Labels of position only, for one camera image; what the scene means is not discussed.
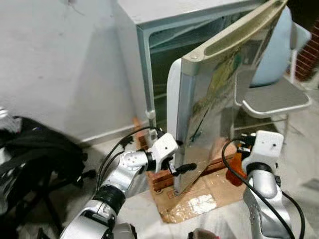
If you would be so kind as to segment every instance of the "glass panel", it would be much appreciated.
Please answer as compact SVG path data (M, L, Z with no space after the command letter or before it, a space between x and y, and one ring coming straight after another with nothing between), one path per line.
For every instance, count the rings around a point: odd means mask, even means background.
M166 130L166 86L172 63L216 35L246 13L214 21L166 29L149 38L157 126Z
M177 140L183 145L175 154L175 167L196 163L197 168L174 178L178 194L230 137L236 74L260 62L281 4L269 1L182 58Z

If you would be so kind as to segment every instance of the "white cabinet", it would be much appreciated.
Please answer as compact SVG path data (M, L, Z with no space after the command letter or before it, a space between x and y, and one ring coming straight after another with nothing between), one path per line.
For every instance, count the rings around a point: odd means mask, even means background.
M264 0L118 0L114 3L137 117L166 128L166 83L176 59Z

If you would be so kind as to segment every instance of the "cardboard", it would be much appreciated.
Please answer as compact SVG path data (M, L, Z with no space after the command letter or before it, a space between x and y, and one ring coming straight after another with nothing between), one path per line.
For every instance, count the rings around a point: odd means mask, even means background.
M151 190L159 214L165 223L180 223L242 200L245 185L233 186L225 178L227 169L199 177L180 196L175 196L173 186L160 192Z

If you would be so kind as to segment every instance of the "wooden block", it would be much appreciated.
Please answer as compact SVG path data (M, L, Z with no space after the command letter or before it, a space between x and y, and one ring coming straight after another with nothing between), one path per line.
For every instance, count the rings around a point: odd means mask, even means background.
M137 117L133 118L133 124L135 130L141 128L141 123ZM136 139L137 139L137 144L139 146L139 149L142 148L144 150L148 149L148 144L145 139L145 133L142 131L136 133Z
M221 158L222 146L225 144L225 140L219 141L217 143L222 143L222 145L220 145L220 150L218 152L211 152L210 155L213 154L214 156L211 157L212 159L211 159L210 165L205 169L205 171L203 171L201 176L207 175L225 168L225 165L222 162L222 158ZM225 151L225 157L228 162L231 158L234 157L236 151L237 151L237 148L234 144L230 144L227 147ZM169 170L161 171L159 173L148 172L147 176L148 176L149 186L154 191L159 191L163 188L173 185L173 176L170 174Z

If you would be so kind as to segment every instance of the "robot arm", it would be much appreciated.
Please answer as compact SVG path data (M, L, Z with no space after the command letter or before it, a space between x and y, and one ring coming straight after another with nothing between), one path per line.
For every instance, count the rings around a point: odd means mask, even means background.
M291 228L289 214L282 202L282 191L277 185L275 173L284 137L275 132L258 131L251 154L242 162L250 185L254 187L280 214ZM244 201L250 211L251 230L254 239L290 238L276 215L249 188Z
M147 151L126 151L116 169L104 180L77 217L67 226L61 239L134 239L134 228L116 225L116 216L125 202L125 194L134 178L144 171L159 172L164 160L172 157L178 145L169 133L160 137Z

